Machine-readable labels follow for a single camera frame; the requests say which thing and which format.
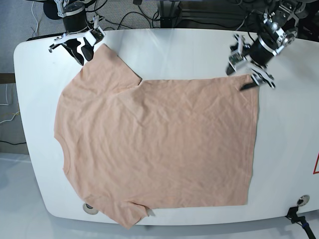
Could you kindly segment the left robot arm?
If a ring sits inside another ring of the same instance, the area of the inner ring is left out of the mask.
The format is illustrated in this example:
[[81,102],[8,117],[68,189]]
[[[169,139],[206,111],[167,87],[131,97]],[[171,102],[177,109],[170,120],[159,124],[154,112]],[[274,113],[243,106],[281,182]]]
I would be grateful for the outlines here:
[[276,87],[267,64],[296,39],[299,20],[308,15],[306,5],[301,0],[279,0],[273,9],[266,8],[252,43],[246,43],[243,35],[234,34],[237,43],[230,46],[226,74],[230,76],[242,68],[251,71],[252,82],[244,84],[241,91],[262,85]]

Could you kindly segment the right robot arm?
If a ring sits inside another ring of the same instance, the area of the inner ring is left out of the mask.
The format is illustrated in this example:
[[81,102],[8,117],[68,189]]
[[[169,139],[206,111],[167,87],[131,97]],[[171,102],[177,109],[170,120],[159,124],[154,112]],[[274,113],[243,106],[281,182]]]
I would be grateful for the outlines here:
[[100,27],[100,16],[94,15],[88,20],[88,7],[95,4],[95,0],[42,0],[51,8],[58,19],[63,21],[65,32],[56,37],[48,50],[62,46],[81,66],[84,61],[91,61],[94,56],[94,46],[105,36]]

